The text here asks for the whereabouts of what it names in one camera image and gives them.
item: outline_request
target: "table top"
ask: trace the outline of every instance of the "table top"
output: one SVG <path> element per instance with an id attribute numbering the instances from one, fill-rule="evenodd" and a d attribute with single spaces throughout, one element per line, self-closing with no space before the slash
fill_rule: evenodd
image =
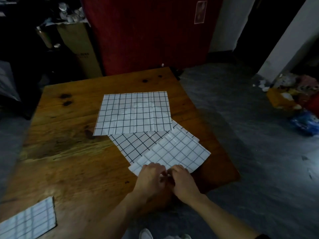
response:
<path id="1" fill-rule="evenodd" d="M 240 178 L 169 68 L 56 84 L 43 91 L 0 203 L 0 222 L 53 196 L 58 226 L 43 238 L 82 238 L 137 179 L 108 136 L 93 136 L 103 95 L 150 91 L 167 91 L 172 119 L 211 152 L 192 173 L 201 192 Z M 171 198 L 166 189 L 142 213 L 164 208 Z"/>

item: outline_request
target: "person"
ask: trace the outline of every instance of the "person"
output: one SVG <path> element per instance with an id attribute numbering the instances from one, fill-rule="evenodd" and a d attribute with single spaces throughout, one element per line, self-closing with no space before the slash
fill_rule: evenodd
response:
<path id="1" fill-rule="evenodd" d="M 168 175 L 174 179 L 175 185 L 168 181 Z M 182 165 L 174 165 L 169 170 L 166 170 L 163 165 L 158 163 L 143 165 L 133 191 L 128 193 L 120 204 L 103 219 L 102 223 L 105 229 L 99 232 L 99 237 L 103 239 L 122 238 L 133 217 L 147 201 L 164 189 L 166 185 L 182 202 L 193 208 L 206 221 L 218 238 L 269 238 L 265 235 L 260 235 L 210 201 L 206 195 L 201 194 L 193 177 Z M 153 239 L 147 229 L 141 231 L 141 238 Z"/>

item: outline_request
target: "forearm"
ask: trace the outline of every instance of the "forearm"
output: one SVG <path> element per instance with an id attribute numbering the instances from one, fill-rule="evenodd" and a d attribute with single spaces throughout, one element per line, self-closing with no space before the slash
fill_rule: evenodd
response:
<path id="1" fill-rule="evenodd" d="M 202 195 L 189 204 L 206 221 L 219 239 L 255 239 L 259 234 Z"/>
<path id="2" fill-rule="evenodd" d="M 105 229 L 99 235 L 99 239 L 117 239 L 122 238 L 132 218 L 145 204 L 141 197 L 134 193 L 129 193 L 127 196 L 105 217 L 100 224 L 103 224 Z"/>

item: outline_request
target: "dark doorway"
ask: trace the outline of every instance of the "dark doorway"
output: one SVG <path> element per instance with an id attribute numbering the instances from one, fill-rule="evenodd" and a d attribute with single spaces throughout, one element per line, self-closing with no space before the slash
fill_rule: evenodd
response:
<path id="1" fill-rule="evenodd" d="M 255 0 L 234 55 L 256 72 L 305 0 Z"/>

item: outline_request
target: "floor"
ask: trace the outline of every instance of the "floor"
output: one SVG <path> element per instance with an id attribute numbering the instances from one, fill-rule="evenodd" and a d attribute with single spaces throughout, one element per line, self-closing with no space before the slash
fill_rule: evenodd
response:
<path id="1" fill-rule="evenodd" d="M 258 77 L 238 64 L 186 69 L 181 84 L 241 174 L 241 181 L 208 193 L 215 203 L 271 238 L 319 234 L 319 138 L 289 126 L 287 112 L 271 107 L 253 87 Z M 0 112 L 0 198 L 29 121 Z M 148 228 L 154 239 L 188 233 L 216 238 L 186 205 L 133 221 L 124 238 Z"/>

